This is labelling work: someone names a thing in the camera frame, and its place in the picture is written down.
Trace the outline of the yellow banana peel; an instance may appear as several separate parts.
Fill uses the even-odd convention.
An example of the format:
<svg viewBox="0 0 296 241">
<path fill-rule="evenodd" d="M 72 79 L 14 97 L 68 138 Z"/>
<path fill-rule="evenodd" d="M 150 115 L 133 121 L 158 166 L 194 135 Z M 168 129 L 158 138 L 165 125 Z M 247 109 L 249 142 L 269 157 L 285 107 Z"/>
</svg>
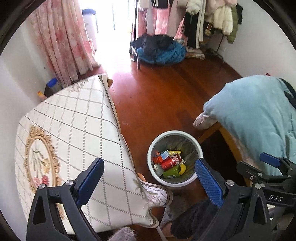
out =
<svg viewBox="0 0 296 241">
<path fill-rule="evenodd" d="M 179 167 L 180 167 L 179 175 L 182 176 L 185 173 L 187 167 L 185 164 L 180 164 Z"/>
</svg>

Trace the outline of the clear plastic cup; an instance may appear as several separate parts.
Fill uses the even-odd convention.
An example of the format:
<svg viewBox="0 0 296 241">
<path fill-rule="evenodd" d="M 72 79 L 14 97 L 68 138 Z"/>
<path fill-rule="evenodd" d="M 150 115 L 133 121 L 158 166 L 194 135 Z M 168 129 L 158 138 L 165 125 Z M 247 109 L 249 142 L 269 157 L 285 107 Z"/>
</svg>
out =
<svg viewBox="0 0 296 241">
<path fill-rule="evenodd" d="M 163 175 L 163 168 L 161 167 L 160 164 L 154 164 L 154 171 L 157 174 L 157 176 L 161 177 Z"/>
</svg>

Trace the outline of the white trash bin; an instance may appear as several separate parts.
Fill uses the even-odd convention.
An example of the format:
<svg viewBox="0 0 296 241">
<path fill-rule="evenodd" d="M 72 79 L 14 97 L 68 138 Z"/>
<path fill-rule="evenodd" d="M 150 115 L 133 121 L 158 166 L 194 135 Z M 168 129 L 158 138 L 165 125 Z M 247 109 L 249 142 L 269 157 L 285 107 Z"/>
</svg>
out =
<svg viewBox="0 0 296 241">
<path fill-rule="evenodd" d="M 147 165 L 160 184 L 179 188 L 197 179 L 194 166 L 202 157 L 201 146 L 193 136 L 182 131 L 167 131 L 152 141 Z"/>
</svg>

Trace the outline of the hanging clothes on rack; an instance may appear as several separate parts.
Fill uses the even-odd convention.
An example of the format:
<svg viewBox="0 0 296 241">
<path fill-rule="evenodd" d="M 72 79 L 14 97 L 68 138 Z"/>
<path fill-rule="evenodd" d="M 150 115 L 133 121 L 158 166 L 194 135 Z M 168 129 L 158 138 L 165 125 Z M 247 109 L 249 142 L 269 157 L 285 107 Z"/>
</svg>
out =
<svg viewBox="0 0 296 241">
<path fill-rule="evenodd" d="M 167 35 L 185 46 L 185 58 L 198 59 L 215 30 L 232 44 L 242 20 L 237 1 L 140 1 L 138 13 L 138 37 Z"/>
</svg>

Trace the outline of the white checkered tablecloth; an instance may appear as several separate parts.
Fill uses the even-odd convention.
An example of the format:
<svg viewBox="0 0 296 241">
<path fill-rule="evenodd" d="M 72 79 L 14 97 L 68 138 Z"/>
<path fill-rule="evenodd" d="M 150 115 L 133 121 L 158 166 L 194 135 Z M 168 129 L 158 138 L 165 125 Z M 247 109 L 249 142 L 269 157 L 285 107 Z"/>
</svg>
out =
<svg viewBox="0 0 296 241">
<path fill-rule="evenodd" d="M 15 175 L 25 217 L 40 184 L 74 180 L 96 158 L 104 172 L 82 212 L 96 232 L 128 225 L 155 228 L 154 207 L 172 200 L 171 192 L 141 180 L 121 134 L 107 77 L 95 75 L 41 102 L 18 123 Z"/>
</svg>

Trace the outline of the black clothes rack frame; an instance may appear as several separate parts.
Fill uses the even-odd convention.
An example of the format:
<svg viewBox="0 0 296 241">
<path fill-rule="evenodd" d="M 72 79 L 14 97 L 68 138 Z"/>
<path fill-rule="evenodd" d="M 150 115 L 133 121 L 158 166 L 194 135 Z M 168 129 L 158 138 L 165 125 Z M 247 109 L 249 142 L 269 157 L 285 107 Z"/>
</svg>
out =
<svg viewBox="0 0 296 241">
<path fill-rule="evenodd" d="M 137 69 L 140 70 L 140 57 L 137 53 L 137 48 L 135 47 L 135 42 L 137 40 L 137 30 L 138 30 L 138 3 L 139 0 L 135 0 L 135 13 L 134 13 L 134 21 L 132 25 L 132 43 L 133 45 L 129 46 L 129 53 L 130 53 L 130 59 L 134 63 L 137 64 Z"/>
</svg>

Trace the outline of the orange small bottle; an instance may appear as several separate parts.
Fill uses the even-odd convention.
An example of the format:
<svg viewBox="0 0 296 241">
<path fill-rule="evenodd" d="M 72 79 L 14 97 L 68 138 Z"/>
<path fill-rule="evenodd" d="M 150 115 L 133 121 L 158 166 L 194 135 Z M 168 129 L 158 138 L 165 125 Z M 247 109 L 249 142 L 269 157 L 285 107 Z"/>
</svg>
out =
<svg viewBox="0 0 296 241">
<path fill-rule="evenodd" d="M 37 94 L 38 94 L 38 97 L 41 99 L 41 101 L 44 101 L 45 99 L 47 99 L 47 97 L 41 91 L 38 91 Z"/>
</svg>

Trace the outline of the blue red milk carton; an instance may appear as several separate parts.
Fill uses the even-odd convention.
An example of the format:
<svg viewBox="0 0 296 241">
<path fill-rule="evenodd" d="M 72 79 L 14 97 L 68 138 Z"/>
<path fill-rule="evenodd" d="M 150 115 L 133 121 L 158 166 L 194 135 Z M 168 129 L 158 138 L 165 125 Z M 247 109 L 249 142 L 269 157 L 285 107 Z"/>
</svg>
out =
<svg viewBox="0 0 296 241">
<path fill-rule="evenodd" d="M 152 161 L 154 164 L 160 164 L 162 161 L 164 161 L 166 158 L 168 158 L 170 156 L 170 153 L 168 150 L 162 152 L 162 153 L 157 153 Z"/>
</svg>

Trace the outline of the red soda can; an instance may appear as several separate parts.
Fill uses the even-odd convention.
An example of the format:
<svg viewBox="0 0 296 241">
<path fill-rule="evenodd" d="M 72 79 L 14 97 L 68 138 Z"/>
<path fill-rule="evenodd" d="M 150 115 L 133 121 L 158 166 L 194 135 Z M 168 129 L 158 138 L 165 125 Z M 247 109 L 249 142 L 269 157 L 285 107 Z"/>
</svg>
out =
<svg viewBox="0 0 296 241">
<path fill-rule="evenodd" d="M 164 161 L 161 162 L 161 167 L 163 168 L 164 171 L 167 171 L 168 169 L 177 166 L 181 164 L 182 158 L 180 155 L 172 155 L 166 158 Z"/>
</svg>

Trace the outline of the person leg black pants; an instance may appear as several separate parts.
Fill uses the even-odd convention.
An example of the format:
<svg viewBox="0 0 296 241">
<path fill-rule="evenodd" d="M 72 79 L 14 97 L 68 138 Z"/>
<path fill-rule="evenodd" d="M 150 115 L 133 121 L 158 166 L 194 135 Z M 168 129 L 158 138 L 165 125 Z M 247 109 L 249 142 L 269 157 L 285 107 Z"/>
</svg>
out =
<svg viewBox="0 0 296 241">
<path fill-rule="evenodd" d="M 199 201 L 171 222 L 171 234 L 182 240 L 198 240 L 218 211 L 209 199 Z"/>
</svg>

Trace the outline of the blue clothes pile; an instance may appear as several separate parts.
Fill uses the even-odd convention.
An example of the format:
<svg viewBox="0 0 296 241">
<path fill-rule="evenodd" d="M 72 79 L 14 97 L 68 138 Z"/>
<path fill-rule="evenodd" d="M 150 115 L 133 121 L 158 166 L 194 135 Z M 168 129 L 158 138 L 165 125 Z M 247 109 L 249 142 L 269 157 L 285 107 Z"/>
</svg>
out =
<svg viewBox="0 0 296 241">
<path fill-rule="evenodd" d="M 130 43 L 140 61 L 156 65 L 173 65 L 182 62 L 187 53 L 185 46 L 167 35 L 143 34 Z"/>
</svg>

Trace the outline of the light blue blanket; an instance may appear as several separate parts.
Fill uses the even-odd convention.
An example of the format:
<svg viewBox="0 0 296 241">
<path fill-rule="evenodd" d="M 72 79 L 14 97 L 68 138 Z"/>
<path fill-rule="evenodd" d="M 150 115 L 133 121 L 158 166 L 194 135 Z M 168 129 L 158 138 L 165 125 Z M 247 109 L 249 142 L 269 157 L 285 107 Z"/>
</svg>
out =
<svg viewBox="0 0 296 241">
<path fill-rule="evenodd" d="M 203 111 L 234 137 L 245 161 L 267 175 L 280 171 L 260 161 L 263 152 L 295 162 L 295 89 L 284 79 L 234 80 L 205 102 Z"/>
</svg>

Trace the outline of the green box in bin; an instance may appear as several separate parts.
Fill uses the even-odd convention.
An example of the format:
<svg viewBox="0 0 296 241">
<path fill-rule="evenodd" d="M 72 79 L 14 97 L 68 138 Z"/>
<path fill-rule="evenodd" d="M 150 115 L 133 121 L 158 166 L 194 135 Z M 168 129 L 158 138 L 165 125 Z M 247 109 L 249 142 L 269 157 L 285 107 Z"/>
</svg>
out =
<svg viewBox="0 0 296 241">
<path fill-rule="evenodd" d="M 174 166 L 170 169 L 168 169 L 167 171 L 165 171 L 162 176 L 165 178 L 165 179 L 172 179 L 172 178 L 178 178 L 180 177 L 180 166 L 177 165 L 177 166 Z"/>
</svg>

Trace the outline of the yellow guoba snack bag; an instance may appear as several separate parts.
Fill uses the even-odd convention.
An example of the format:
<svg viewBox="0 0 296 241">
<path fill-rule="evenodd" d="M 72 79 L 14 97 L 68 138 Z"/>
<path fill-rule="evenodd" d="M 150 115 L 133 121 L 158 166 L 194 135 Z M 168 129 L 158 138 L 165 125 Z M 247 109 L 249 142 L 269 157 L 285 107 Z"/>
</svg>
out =
<svg viewBox="0 0 296 241">
<path fill-rule="evenodd" d="M 182 151 L 172 151 L 172 150 L 169 150 L 168 153 L 169 153 L 170 156 L 176 155 L 176 154 L 180 155 L 182 153 Z"/>
</svg>

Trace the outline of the blue cap bottle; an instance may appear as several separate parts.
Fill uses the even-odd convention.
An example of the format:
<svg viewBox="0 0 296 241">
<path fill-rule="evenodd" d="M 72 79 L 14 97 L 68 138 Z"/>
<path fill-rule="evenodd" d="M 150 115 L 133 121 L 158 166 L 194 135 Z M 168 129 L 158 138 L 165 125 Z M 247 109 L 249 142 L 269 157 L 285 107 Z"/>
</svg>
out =
<svg viewBox="0 0 296 241">
<path fill-rule="evenodd" d="M 57 93 L 57 92 L 59 92 L 61 90 L 62 90 L 62 86 L 59 84 L 58 79 L 53 78 L 46 84 L 46 87 L 45 87 L 45 90 L 44 90 L 44 95 L 46 97 L 50 97 L 53 94 L 55 94 L 55 93 Z"/>
</svg>

